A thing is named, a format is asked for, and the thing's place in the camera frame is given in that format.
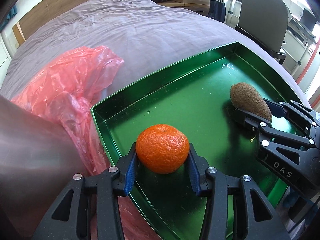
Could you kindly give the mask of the large orange mandarin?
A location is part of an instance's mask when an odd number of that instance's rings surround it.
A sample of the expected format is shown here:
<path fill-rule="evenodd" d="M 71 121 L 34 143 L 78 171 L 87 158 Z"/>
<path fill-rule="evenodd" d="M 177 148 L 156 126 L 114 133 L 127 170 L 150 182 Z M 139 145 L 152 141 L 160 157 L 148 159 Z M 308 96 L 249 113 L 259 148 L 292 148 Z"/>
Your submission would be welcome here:
<path fill-rule="evenodd" d="M 139 161 L 157 174 L 170 174 L 178 170 L 187 159 L 189 150 L 187 136 L 166 124 L 148 127 L 136 141 Z"/>

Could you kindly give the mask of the white desk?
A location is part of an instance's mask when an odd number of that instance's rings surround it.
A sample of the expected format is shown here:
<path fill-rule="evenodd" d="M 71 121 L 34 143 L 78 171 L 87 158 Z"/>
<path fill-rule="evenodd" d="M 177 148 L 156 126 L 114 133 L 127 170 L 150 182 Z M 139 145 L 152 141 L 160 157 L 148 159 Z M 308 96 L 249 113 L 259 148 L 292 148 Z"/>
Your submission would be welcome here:
<path fill-rule="evenodd" d="M 283 0 L 291 13 L 291 20 L 288 23 L 282 49 L 286 52 L 286 58 L 282 64 L 286 70 L 300 82 L 304 71 L 311 66 L 312 56 L 309 49 L 316 53 L 318 39 L 313 35 L 313 29 L 317 20 L 307 4 L 302 0 Z M 235 26 L 239 22 L 242 0 L 230 0 L 229 9 L 225 24 Z"/>

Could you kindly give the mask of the grey purple bed cover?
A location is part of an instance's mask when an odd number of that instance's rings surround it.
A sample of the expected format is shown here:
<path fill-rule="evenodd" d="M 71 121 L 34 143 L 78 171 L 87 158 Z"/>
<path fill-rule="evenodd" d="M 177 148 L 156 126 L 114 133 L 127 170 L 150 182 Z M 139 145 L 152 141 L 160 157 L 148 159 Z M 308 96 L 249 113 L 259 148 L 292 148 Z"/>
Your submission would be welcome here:
<path fill-rule="evenodd" d="M 52 19 L 16 51 L 1 96 L 14 98 L 50 61 L 78 47 L 106 46 L 124 60 L 107 90 L 113 94 L 170 64 L 233 42 L 262 58 L 309 105 L 293 77 L 246 36 L 193 11 L 150 0 L 89 0 Z"/>

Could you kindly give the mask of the teal curtain left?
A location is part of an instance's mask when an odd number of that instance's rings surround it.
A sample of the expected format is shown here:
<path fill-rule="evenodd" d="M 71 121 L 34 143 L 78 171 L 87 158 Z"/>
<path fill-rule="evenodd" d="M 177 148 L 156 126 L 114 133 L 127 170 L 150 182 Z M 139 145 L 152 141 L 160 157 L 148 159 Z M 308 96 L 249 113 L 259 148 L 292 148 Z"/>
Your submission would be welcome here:
<path fill-rule="evenodd" d="M 9 13 L 7 14 L 7 16 L 4 18 L 4 20 L 1 22 L 1 25 L 0 25 L 0 31 L 2 31 L 6 25 L 9 23 L 9 21 L 14 18 L 15 16 L 17 15 L 17 7 L 16 5 L 14 5 Z"/>

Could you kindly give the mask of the green metal tray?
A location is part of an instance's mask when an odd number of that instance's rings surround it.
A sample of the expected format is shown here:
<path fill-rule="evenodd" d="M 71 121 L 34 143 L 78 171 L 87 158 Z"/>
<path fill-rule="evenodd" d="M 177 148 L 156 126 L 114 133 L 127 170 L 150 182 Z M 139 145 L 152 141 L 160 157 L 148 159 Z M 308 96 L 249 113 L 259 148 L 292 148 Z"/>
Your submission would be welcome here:
<path fill-rule="evenodd" d="M 231 43 L 172 64 L 92 107 L 101 144 L 110 162 L 126 155 L 138 135 L 156 124 L 183 132 L 198 155 L 229 176 L 251 176 L 273 206 L 287 185 L 255 158 L 257 141 L 239 132 L 228 116 L 233 84 L 252 85 L 272 101 L 298 101 L 268 63 L 240 43 Z M 198 239 L 206 199 L 191 189 L 180 168 L 172 174 L 137 170 L 133 204 L 162 239 Z"/>

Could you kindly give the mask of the brown kiwi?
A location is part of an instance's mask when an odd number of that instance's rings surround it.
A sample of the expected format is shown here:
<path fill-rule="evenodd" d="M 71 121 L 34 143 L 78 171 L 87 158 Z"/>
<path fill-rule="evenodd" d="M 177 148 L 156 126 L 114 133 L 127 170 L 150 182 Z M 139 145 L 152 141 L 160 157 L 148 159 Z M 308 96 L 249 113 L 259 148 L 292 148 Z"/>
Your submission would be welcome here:
<path fill-rule="evenodd" d="M 272 121 L 270 108 L 252 85 L 244 82 L 233 84 L 229 94 L 234 107 Z"/>

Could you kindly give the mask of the stainless steel black kettle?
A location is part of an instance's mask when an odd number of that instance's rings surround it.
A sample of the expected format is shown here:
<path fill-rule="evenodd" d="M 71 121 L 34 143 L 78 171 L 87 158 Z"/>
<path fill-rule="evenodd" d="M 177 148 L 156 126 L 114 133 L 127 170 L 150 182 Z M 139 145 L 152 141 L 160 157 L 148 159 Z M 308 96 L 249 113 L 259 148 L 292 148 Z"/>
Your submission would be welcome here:
<path fill-rule="evenodd" d="M 65 129 L 1 98 L 1 207 L 30 237 L 76 173 L 88 175 Z"/>

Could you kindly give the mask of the grey office chair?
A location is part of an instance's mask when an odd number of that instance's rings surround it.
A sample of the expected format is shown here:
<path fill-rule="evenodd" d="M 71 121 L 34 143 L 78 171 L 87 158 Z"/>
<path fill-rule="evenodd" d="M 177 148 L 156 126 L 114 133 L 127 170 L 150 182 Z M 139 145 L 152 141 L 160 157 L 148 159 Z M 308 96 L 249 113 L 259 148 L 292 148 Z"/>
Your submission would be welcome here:
<path fill-rule="evenodd" d="M 283 0 L 242 0 L 235 30 L 283 64 L 286 52 L 282 45 L 290 20 L 290 10 Z"/>

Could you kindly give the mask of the dark blue tote bag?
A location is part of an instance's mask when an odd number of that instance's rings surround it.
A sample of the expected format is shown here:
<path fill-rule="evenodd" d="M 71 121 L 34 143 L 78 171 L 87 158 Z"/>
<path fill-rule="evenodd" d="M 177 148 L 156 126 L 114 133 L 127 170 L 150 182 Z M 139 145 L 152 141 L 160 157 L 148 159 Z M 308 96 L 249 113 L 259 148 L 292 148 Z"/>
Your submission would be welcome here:
<path fill-rule="evenodd" d="M 224 0 L 210 0 L 207 17 L 224 23 L 226 17 L 226 5 Z"/>

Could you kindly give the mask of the pink plastic sheet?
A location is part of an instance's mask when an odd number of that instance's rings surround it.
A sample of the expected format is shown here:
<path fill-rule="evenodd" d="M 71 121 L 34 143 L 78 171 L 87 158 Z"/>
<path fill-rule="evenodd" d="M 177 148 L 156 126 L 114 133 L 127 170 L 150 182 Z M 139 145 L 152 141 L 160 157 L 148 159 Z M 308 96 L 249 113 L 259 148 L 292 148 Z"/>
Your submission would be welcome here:
<path fill-rule="evenodd" d="M 13 102 L 26 111 L 60 124 L 72 139 L 88 175 L 110 167 L 91 116 L 91 107 L 114 80 L 123 59 L 110 48 L 80 47 L 48 63 Z M 97 197 L 91 199 L 91 239 L 97 238 Z M 124 239 L 157 239 L 127 197 L 118 197 Z"/>

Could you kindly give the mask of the wooden headboard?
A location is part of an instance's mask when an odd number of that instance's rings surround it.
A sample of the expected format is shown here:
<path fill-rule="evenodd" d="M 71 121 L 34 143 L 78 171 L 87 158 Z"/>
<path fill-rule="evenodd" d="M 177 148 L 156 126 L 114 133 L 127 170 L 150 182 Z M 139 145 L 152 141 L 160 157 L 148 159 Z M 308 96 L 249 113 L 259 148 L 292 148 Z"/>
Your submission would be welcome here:
<path fill-rule="evenodd" d="M 19 45 L 52 19 L 88 0 L 42 0 L 26 13 L 12 28 Z"/>

